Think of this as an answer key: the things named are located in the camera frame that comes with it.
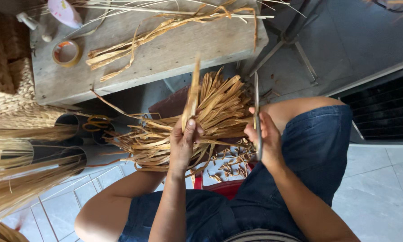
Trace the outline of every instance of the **roll of tape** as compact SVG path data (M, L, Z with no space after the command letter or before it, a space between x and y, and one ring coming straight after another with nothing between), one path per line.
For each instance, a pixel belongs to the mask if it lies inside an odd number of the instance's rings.
M64 66L72 67L80 61L82 51L75 41L62 41L54 47L52 59L54 62Z

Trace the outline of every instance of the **pink container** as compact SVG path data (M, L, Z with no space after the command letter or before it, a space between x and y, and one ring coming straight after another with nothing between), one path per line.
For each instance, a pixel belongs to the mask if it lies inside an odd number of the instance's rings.
M66 0L49 0L48 8L50 13L61 23L71 28L80 28L82 26L79 13Z

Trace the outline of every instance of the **wooden board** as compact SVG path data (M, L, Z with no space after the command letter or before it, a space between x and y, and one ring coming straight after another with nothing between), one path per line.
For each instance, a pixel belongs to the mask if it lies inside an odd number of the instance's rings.
M221 2L211 0L209 3L219 5ZM198 3L188 1L178 3L180 11L195 11L199 6ZM177 10L175 2L164 4L153 5L151 8ZM237 0L228 9L239 8L245 4L257 8L253 0ZM86 15L85 21L104 13L101 9L78 8L78 11L81 15ZM201 53L202 69L246 59L253 55L253 19L246 19L247 24L239 18L223 18L210 23L189 23L170 30L137 48L134 62L129 69L101 83L99 80L102 75L124 67L129 62L130 56L91 71L85 63L87 52L131 39L140 21L154 15L156 13L131 11L106 18L94 34L75 40L83 50L82 59L70 68L54 63L52 49L73 29L60 24L52 42L38 40L35 56L33 55L37 102L41 105L72 105L94 98L95 96L89 91L90 88L94 88L102 96L188 73L194 69L196 52ZM163 17L149 18L140 25L138 33L151 31L163 21L165 21ZM86 26L79 33L93 29L98 23L99 21ZM258 48L263 48L267 45L268 38L261 19L258 20L258 26Z

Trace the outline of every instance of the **red stool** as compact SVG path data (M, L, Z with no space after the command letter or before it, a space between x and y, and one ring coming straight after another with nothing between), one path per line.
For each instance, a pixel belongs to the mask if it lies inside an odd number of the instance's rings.
M253 163L248 163L246 165L246 167L249 171L252 171L252 169L254 168L254 165L255 164L253 164ZM201 189L201 190L208 190L211 192L216 192L218 194L225 196L228 200L231 200L236 195L237 190L239 189L242 182L243 182L243 180L241 179L241 180L221 182L221 183L213 184L210 186L204 186L203 185L203 172L199 172L195 175L194 189Z

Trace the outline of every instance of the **orange-handled scissors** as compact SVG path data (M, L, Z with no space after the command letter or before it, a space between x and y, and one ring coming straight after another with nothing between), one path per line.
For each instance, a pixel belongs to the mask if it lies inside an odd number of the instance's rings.
M92 115L88 118L88 121L82 125L82 128L88 132L100 131L101 129L105 129L110 124L110 119L106 115ZM87 125L93 125L97 127L97 129L88 129Z

